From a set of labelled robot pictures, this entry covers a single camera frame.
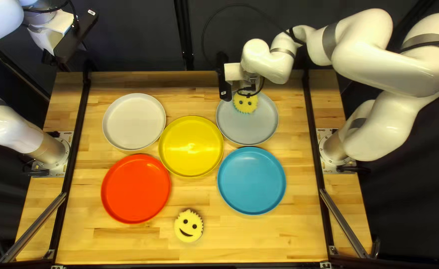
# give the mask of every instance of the yellow plate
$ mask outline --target yellow plate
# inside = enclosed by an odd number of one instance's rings
[[[211,121],[186,116],[170,123],[158,144],[161,162],[172,173],[192,178],[213,170],[223,157],[223,135]]]

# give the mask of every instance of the wooden tabletop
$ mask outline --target wooden tabletop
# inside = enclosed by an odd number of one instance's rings
[[[216,185],[218,168],[200,179],[171,174],[172,191],[163,210],[141,224],[123,224],[104,210],[100,187],[108,169],[127,154],[116,150],[102,133],[105,110],[117,98],[134,92],[154,96],[167,114],[167,123],[198,115],[216,123],[219,103],[214,72],[98,72],[92,87],[75,165],[67,213],[58,249],[60,264],[306,262],[327,259],[301,71],[284,85],[267,82],[263,93],[276,104],[279,126],[275,135],[258,145],[281,162],[287,177],[284,198],[261,216],[235,212],[221,198]],[[311,93],[318,128],[344,123],[341,96],[334,71],[310,72]],[[72,131],[82,89],[81,73],[58,73],[45,131]],[[240,147],[224,139],[224,154]],[[139,153],[158,158],[155,142]],[[32,179],[17,237],[60,193],[62,179]],[[332,199],[349,225],[370,250],[372,242],[356,175],[325,175]],[[173,222],[191,208],[204,220],[203,236],[195,243],[175,237]],[[45,224],[17,260],[41,258],[48,250],[54,218]],[[335,246],[353,254],[331,215]]]

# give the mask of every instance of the plate rim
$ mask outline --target plate rim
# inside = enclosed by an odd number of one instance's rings
[[[172,169],[171,167],[169,167],[169,165],[166,163],[166,161],[164,160],[163,150],[161,150],[162,137],[163,137],[163,135],[168,133],[169,128],[173,128],[173,125],[175,124],[176,121],[178,121],[178,120],[185,121],[185,120],[188,120],[187,118],[196,118],[196,119],[199,119],[199,120],[200,120],[201,122],[203,122],[203,123],[206,123],[206,124],[208,124],[208,125],[211,125],[212,127],[215,128],[215,132],[218,134],[218,137],[219,137],[220,140],[221,140],[221,145],[220,145],[220,146],[221,146],[221,149],[220,149],[220,151],[219,151],[219,152],[220,152],[220,155],[219,155],[219,157],[218,157],[218,160],[216,161],[216,163],[215,163],[215,165],[214,165],[213,167],[211,167],[209,170],[207,170],[206,172],[201,173],[201,174],[196,174],[196,175],[185,175],[185,174],[181,174],[181,173],[175,171],[174,169]],[[218,166],[218,164],[221,163],[221,161],[222,161],[222,159],[223,159],[223,155],[224,155],[224,139],[223,139],[223,135],[222,135],[221,131],[219,130],[219,128],[217,127],[217,125],[214,124],[214,123],[213,123],[212,121],[210,121],[209,119],[206,119],[206,118],[201,117],[201,116],[196,116],[196,115],[183,116],[183,117],[180,117],[180,118],[178,118],[178,119],[172,121],[172,122],[171,122],[170,124],[168,124],[168,126],[163,130],[163,132],[162,132],[162,134],[161,134],[161,136],[160,136],[160,138],[159,138],[159,140],[158,140],[158,155],[159,155],[159,157],[160,157],[160,161],[162,162],[162,164],[164,165],[164,167],[165,167],[168,171],[170,171],[171,173],[173,173],[173,174],[175,174],[175,175],[177,175],[177,176],[183,177],[183,178],[198,178],[198,177],[202,177],[202,176],[204,176],[204,175],[210,173],[211,171],[213,171],[213,170]]]
[[[218,121],[218,111],[219,111],[219,109],[220,109],[220,106],[221,106],[223,103],[229,103],[229,102],[226,102],[226,101],[224,101],[224,100],[221,100],[221,101],[218,103],[218,106],[216,107],[216,116],[215,116],[215,118],[216,118],[216,124],[217,124],[217,126],[218,126],[219,131],[221,132],[221,134],[223,134],[224,137],[226,137],[226,139],[228,139],[229,141],[231,141],[231,142],[233,142],[233,143],[240,144],[240,145],[243,145],[243,146],[255,146],[255,145],[263,144],[264,142],[268,141],[270,138],[272,138],[272,137],[275,135],[276,130],[278,129],[278,126],[279,126],[279,111],[278,111],[278,108],[276,107],[275,102],[274,102],[269,96],[267,96],[266,94],[260,92],[258,95],[261,95],[261,96],[264,96],[265,98],[267,98],[267,99],[271,102],[271,104],[273,104],[273,107],[276,109],[276,127],[275,127],[275,130],[273,131],[273,133],[272,133],[268,138],[266,138],[266,139],[264,139],[264,140],[262,140],[261,142],[256,143],[256,144],[241,144],[241,143],[238,143],[237,141],[234,141],[233,139],[229,138],[229,137],[228,137],[228,136],[222,131],[222,129],[221,129],[221,127],[220,127],[220,124],[219,124],[219,121]]]
[[[152,163],[155,163],[155,164],[157,164],[157,167],[159,167],[161,170],[163,170],[163,172],[165,172],[165,174],[167,175],[167,180],[169,182],[169,184],[168,184],[168,191],[167,191],[167,195],[166,195],[165,201],[163,202],[162,206],[160,207],[160,209],[155,214],[153,214],[149,218],[145,218],[145,219],[140,220],[140,221],[129,221],[129,220],[126,220],[124,218],[119,217],[118,214],[113,213],[113,210],[111,210],[111,207],[110,207],[109,203],[107,202],[107,199],[104,197],[105,196],[104,195],[105,188],[106,188],[106,185],[105,185],[106,183],[105,182],[107,181],[105,179],[108,176],[111,177],[111,173],[112,173],[114,168],[118,169],[124,163],[130,162],[130,161],[139,161],[139,160],[150,161]],[[170,175],[168,173],[168,170],[164,167],[164,165],[159,160],[157,160],[155,157],[150,156],[148,154],[134,154],[134,155],[126,156],[126,157],[118,160],[117,162],[115,162],[115,164],[112,167],[110,167],[110,169],[107,171],[107,173],[105,174],[105,176],[103,177],[103,180],[102,180],[102,184],[101,184],[101,187],[100,187],[100,198],[101,198],[101,201],[102,201],[103,208],[105,209],[107,214],[110,217],[112,217],[114,220],[119,221],[121,223],[126,223],[126,224],[144,223],[146,221],[151,220],[155,216],[157,216],[158,213],[160,213],[163,210],[163,208],[165,207],[165,205],[168,202],[168,200],[170,198],[170,195],[171,195],[171,184],[172,184],[171,177],[170,177]]]
[[[148,100],[152,101],[153,103],[156,103],[157,105],[159,105],[159,107],[161,107],[161,110],[163,112],[164,124],[163,124],[163,128],[161,129],[160,133],[157,135],[157,137],[150,144],[148,144],[144,147],[140,147],[140,148],[128,149],[128,148],[123,148],[123,147],[117,146],[112,141],[110,141],[110,139],[106,135],[107,132],[105,130],[106,126],[107,126],[106,116],[107,116],[107,114],[110,115],[111,110],[113,110],[115,107],[119,106],[121,104],[121,102],[126,101],[126,100],[131,99],[131,98],[134,98],[135,96],[138,96],[138,97],[141,97],[144,99],[148,99]],[[140,93],[140,92],[129,93],[129,94],[125,94],[121,97],[118,97],[115,101],[113,101],[110,104],[110,106],[107,108],[107,110],[105,110],[105,113],[103,114],[103,119],[102,119],[102,132],[103,132],[103,136],[105,137],[105,139],[107,139],[107,141],[108,141],[108,143],[110,143],[110,145],[114,146],[117,149],[124,150],[124,151],[137,151],[137,150],[141,150],[141,149],[144,149],[144,148],[151,146],[153,143],[155,143],[160,138],[161,134],[163,133],[163,130],[165,129],[165,126],[166,126],[166,112],[164,110],[163,105],[155,97],[153,97],[149,94]]]
[[[276,166],[278,166],[278,167],[280,167],[281,168],[281,171],[282,171],[282,173],[281,173],[281,176],[282,176],[282,182],[283,182],[283,189],[282,189],[282,191],[281,191],[281,195],[279,195],[279,197],[278,197],[278,200],[274,203],[274,206],[272,206],[271,208],[269,208],[268,210],[266,210],[266,211],[259,211],[259,212],[255,212],[255,213],[250,213],[250,212],[246,212],[246,211],[242,211],[242,210],[240,210],[239,208],[236,208],[236,207],[234,207],[234,206],[232,206],[230,203],[228,203],[227,201],[227,199],[225,199],[225,196],[223,195],[223,193],[221,192],[221,188],[220,188],[220,172],[221,172],[221,168],[223,167],[223,164],[225,164],[226,163],[226,160],[227,160],[227,158],[229,157],[229,156],[231,156],[233,153],[235,153],[235,152],[242,152],[242,151],[245,151],[245,150],[254,150],[254,151],[258,151],[258,152],[255,152],[255,153],[261,153],[261,154],[264,154],[264,153],[266,153],[266,156],[269,158],[269,159],[272,159],[272,162],[274,162],[274,164],[276,165]],[[220,195],[221,195],[221,197],[223,198],[223,201],[230,207],[230,208],[232,208],[234,211],[236,211],[236,212],[239,212],[239,213],[241,213],[241,214],[245,214],[245,215],[249,215],[249,216],[258,216],[258,215],[263,215],[263,214],[266,214],[266,213],[268,213],[268,212],[270,212],[270,211],[272,211],[272,210],[274,210],[278,205],[280,205],[281,204],[281,201],[283,200],[283,198],[284,198],[284,195],[286,194],[286,186],[287,186],[287,184],[288,184],[288,182],[287,182],[287,180],[286,180],[286,173],[284,172],[284,168],[283,168],[283,166],[281,165],[281,162],[273,155],[273,154],[271,154],[269,151],[267,151],[267,150],[265,150],[265,149],[262,149],[262,148],[260,148],[260,147],[256,147],[256,146],[245,146],[245,147],[241,147],[241,148],[239,148],[239,149],[236,149],[236,150],[234,150],[233,152],[231,152],[230,154],[228,154],[228,156],[226,156],[225,158],[224,158],[224,160],[223,160],[223,162],[221,163],[221,165],[220,165],[220,167],[219,167],[219,169],[218,169],[218,175],[217,175],[217,179],[216,179],[216,186],[217,186],[217,189],[218,189],[218,192],[220,193]]]

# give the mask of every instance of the plate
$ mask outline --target plate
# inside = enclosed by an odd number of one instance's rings
[[[219,102],[216,123],[221,133],[230,141],[241,145],[257,145],[274,135],[279,115],[275,103],[260,92],[258,108],[251,114],[236,110],[232,101]]]
[[[242,147],[223,160],[218,171],[218,189],[234,210],[261,215],[281,202],[286,176],[271,153],[258,147]]]
[[[133,151],[153,144],[166,124],[163,106],[153,96],[132,93],[116,99],[103,116],[103,134],[114,147]]]
[[[161,162],[181,177],[199,177],[213,170],[223,157],[223,136],[211,121],[186,116],[170,123],[158,143]]]
[[[163,164],[152,156],[137,154],[110,168],[101,186],[101,200],[117,221],[142,223],[163,209],[170,189],[170,176]]]

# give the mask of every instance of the sponge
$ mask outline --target sponge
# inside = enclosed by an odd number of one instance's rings
[[[258,96],[243,96],[237,92],[233,96],[233,105],[241,113],[251,114],[258,108]]]

